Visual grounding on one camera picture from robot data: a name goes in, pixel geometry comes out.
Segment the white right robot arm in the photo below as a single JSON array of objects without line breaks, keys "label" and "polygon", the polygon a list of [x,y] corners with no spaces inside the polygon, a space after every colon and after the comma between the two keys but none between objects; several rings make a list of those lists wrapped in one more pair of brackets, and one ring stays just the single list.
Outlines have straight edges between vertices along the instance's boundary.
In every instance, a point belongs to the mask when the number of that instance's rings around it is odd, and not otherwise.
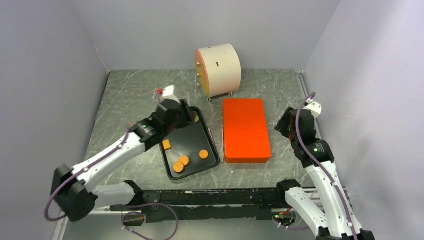
[{"label": "white right robot arm", "polygon": [[307,107],[288,107],[275,130],[289,139],[294,154],[311,177],[323,209],[306,195],[295,179],[276,185],[275,202],[300,214],[317,240],[373,240],[374,234],[365,230],[356,218],[338,177],[330,145],[317,137],[316,113]]}]

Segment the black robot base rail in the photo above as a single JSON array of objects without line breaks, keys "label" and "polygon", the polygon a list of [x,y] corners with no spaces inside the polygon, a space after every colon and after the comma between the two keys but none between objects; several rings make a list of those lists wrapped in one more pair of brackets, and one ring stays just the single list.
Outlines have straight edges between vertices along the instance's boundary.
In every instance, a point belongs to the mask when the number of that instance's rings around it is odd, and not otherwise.
[{"label": "black robot base rail", "polygon": [[146,190],[143,201],[112,205],[112,212],[140,211],[148,223],[209,219],[271,220],[290,206],[276,187],[209,190]]}]

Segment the black baking tray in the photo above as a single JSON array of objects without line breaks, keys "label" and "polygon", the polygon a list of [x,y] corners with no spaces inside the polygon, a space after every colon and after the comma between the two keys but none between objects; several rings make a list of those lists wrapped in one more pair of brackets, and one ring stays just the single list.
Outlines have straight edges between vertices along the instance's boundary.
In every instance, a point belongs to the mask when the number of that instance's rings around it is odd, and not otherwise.
[{"label": "black baking tray", "polygon": [[[165,170],[171,180],[181,180],[214,168],[220,163],[219,153],[209,135],[208,126],[201,110],[198,107],[192,107],[191,110],[197,113],[199,122],[170,133],[164,140],[170,140],[172,149],[165,151],[162,143],[159,144]],[[200,158],[199,152],[201,150],[209,152],[207,159]],[[173,165],[184,155],[189,157],[190,163],[185,167],[183,173],[177,174],[173,170]]]}]

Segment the orange tray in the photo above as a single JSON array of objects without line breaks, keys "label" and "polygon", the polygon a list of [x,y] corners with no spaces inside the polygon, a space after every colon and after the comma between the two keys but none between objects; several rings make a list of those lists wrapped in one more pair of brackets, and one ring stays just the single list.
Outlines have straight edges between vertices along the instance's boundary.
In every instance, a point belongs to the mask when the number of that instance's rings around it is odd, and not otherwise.
[{"label": "orange tray", "polygon": [[272,157],[264,102],[260,98],[223,100],[224,161],[265,164]]}]

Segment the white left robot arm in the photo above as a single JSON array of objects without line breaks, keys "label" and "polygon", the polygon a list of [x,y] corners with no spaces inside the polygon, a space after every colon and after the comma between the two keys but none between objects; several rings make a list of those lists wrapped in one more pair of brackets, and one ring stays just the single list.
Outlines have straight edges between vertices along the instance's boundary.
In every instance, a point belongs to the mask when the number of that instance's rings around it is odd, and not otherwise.
[{"label": "white left robot arm", "polygon": [[44,217],[50,222],[68,218],[77,222],[92,210],[121,205],[137,210],[146,203],[144,191],[132,180],[116,185],[101,181],[123,164],[160,144],[175,129],[199,120],[198,114],[184,100],[165,99],[148,117],[131,124],[125,134],[94,157],[68,167],[58,167],[53,174],[50,198]]}]

